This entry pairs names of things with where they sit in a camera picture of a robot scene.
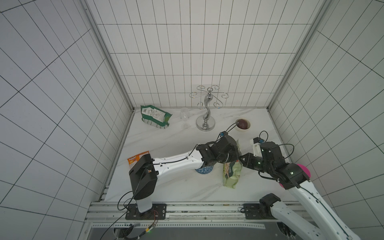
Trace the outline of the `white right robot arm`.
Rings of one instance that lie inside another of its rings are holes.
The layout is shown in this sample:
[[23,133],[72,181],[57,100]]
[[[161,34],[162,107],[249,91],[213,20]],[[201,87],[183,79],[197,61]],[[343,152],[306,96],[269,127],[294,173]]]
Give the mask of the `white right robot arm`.
[[263,219],[276,219],[303,240],[358,240],[354,233],[332,210],[310,180],[310,172],[302,165],[287,163],[280,146],[274,142],[256,143],[253,153],[239,157],[243,167],[268,174],[304,207],[315,222],[312,225],[292,211],[275,194],[260,199],[255,209]]

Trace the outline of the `green oats bag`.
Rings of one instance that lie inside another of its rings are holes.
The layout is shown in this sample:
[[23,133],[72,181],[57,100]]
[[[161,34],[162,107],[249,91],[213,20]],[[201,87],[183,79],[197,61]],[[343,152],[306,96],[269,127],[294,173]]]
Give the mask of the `green oats bag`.
[[223,186],[235,189],[240,180],[242,168],[243,166],[239,159],[225,163],[223,166]]

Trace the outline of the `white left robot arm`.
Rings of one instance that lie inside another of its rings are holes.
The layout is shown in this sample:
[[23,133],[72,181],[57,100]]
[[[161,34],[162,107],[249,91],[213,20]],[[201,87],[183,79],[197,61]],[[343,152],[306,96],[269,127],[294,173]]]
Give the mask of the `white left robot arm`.
[[187,170],[196,170],[214,166],[217,163],[226,164],[239,160],[241,151],[229,135],[206,144],[197,144],[191,151],[168,158],[152,158],[145,154],[131,167],[129,177],[133,190],[135,205],[128,204],[127,211],[133,208],[141,216],[152,213],[155,209],[151,195],[155,191],[157,181],[168,175]]

